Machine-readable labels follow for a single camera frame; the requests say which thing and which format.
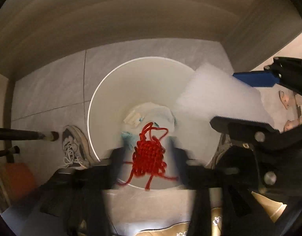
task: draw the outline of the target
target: red string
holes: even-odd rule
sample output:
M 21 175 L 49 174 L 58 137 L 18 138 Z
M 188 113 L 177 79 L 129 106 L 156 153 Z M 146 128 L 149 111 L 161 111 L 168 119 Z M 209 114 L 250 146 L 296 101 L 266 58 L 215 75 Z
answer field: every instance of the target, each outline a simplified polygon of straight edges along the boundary
M 165 149 L 162 147 L 160 141 L 169 133 L 169 131 L 167 128 L 156 128 L 152 127 L 152 125 L 153 122 L 149 122 L 139 134 L 140 140 L 137 141 L 137 146 L 135 146 L 132 162 L 125 162 L 126 164 L 132 164 L 130 176 L 125 183 L 119 183 L 120 185 L 129 184 L 133 176 L 141 177 L 145 174 L 150 174 L 145 190 L 150 190 L 150 184 L 154 176 L 168 180 L 177 180 L 177 177 L 165 176 L 165 168 L 167 167 L 167 164 L 163 161 Z M 151 136 L 151 130 L 166 130 L 166 132 L 157 139 L 155 136 Z M 147 140 L 145 136 L 148 131 L 150 140 Z

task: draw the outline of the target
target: sneaker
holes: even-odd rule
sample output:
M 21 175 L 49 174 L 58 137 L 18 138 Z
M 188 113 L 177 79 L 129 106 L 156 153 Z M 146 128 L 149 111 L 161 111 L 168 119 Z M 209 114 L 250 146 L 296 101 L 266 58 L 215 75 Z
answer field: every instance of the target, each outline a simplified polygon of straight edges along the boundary
M 84 134 L 75 126 L 65 126 L 62 133 L 62 148 L 65 153 L 63 162 L 65 168 L 77 170 L 90 166 L 88 142 Z

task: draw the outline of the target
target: tile floor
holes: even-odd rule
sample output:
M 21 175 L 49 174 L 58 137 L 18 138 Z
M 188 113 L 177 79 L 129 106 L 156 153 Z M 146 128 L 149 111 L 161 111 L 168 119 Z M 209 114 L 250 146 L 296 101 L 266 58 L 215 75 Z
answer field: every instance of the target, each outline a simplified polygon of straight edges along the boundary
M 118 65 L 142 56 L 162 56 L 196 69 L 203 61 L 229 74 L 230 62 L 218 42 L 191 39 L 149 39 L 104 45 L 54 61 L 16 82 L 12 124 L 14 129 L 62 131 L 73 124 L 86 134 L 86 116 L 91 97 L 106 74 Z M 62 165 L 61 139 L 56 142 L 14 141 L 39 185 Z M 189 220 L 192 193 L 167 189 L 145 192 L 129 186 L 106 193 L 109 212 L 118 233 L 129 235 L 126 224 L 167 221 L 171 225 Z

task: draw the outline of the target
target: shoelace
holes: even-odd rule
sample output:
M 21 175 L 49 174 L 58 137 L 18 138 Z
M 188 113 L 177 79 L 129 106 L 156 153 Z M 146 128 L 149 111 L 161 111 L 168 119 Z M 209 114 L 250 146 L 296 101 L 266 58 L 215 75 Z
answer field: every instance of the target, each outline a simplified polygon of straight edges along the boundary
M 73 163 L 78 163 L 81 167 L 83 168 L 87 168 L 85 167 L 82 162 L 79 160 L 79 157 L 75 157 L 74 156 L 74 152 L 77 148 L 77 145 L 75 143 L 67 143 L 65 145 L 65 157 L 63 158 L 63 162 L 65 163 L 65 167 L 68 168 L 70 165 L 72 165 Z
M 148 123 L 139 134 L 140 140 L 137 141 L 137 146 L 135 146 L 132 162 L 125 162 L 126 164 L 132 164 L 129 179 L 124 183 L 119 183 L 119 185 L 129 184 L 134 175 L 136 177 L 141 177 L 145 174 L 150 174 L 145 190 L 150 190 L 150 184 L 154 176 L 168 180 L 177 180 L 177 177 L 165 176 L 165 168 L 167 167 L 167 164 L 163 161 L 165 149 L 162 147 L 160 141 L 169 131 L 167 128 L 156 128 L 152 126 L 153 122 Z M 157 139 L 155 136 L 151 136 L 151 130 L 166 130 L 166 133 Z M 145 136 L 148 131 L 150 140 L 147 140 Z

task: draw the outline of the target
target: red string loop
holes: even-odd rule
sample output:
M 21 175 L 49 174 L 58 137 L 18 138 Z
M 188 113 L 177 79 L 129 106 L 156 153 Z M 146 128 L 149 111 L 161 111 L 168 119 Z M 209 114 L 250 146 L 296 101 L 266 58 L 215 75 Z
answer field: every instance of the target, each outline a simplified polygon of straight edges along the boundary
M 150 174 L 150 178 L 146 184 L 145 190 L 150 190 L 150 184 L 154 176 L 165 178 L 168 180 L 177 180 L 177 177 L 165 176 L 165 168 L 167 164 L 163 161 L 165 149 L 162 147 L 160 141 L 168 134 L 167 128 L 152 127 L 153 122 L 145 125 L 139 134 L 140 140 L 137 141 L 135 152 L 132 155 L 132 162 L 125 162 L 132 164 L 132 170 L 128 180 L 119 185 L 127 185 L 132 180 L 133 176 L 141 177 L 145 174 Z M 158 139 L 151 135 L 151 130 L 165 130 L 166 132 Z M 147 140 L 146 134 L 149 131 L 149 138 Z

